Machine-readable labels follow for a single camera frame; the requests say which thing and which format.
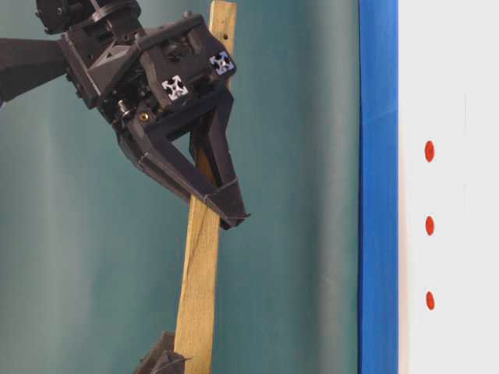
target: white wall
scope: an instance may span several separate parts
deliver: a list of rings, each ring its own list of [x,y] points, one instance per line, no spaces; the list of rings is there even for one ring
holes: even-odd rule
[[[401,374],[497,371],[498,17],[492,1],[399,0]]]

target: wooden plank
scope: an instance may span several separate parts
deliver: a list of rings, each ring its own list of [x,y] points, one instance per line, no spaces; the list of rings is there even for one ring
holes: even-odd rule
[[[210,31],[231,54],[236,14],[237,5],[233,2],[211,3]],[[213,180],[204,152],[199,152],[196,164]],[[192,197],[175,333],[175,352],[191,358],[186,362],[185,374],[211,373],[219,237],[219,216]]]

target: gripper jaw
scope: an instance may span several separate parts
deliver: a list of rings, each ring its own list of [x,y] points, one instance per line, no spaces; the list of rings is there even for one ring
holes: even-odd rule
[[[120,147],[139,170],[185,201],[194,195],[205,202],[226,229],[248,217],[225,135],[232,103],[232,95],[223,89],[166,119],[156,118],[143,104],[119,133]],[[215,184],[170,141],[179,126],[191,130],[191,149],[203,149],[207,155]]]

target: blue stripe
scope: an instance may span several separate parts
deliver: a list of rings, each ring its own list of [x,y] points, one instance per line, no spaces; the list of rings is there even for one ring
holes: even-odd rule
[[[398,372],[398,0],[359,0],[359,372]]]

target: wooden board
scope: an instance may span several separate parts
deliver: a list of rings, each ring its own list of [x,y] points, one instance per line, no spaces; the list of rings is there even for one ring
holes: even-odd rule
[[[236,13],[235,3],[211,4],[210,31],[229,53],[234,49]],[[200,151],[196,163],[205,175],[213,178],[203,152]],[[211,373],[219,237],[219,216],[192,197],[175,334],[175,352],[191,358],[186,363],[185,374]]]

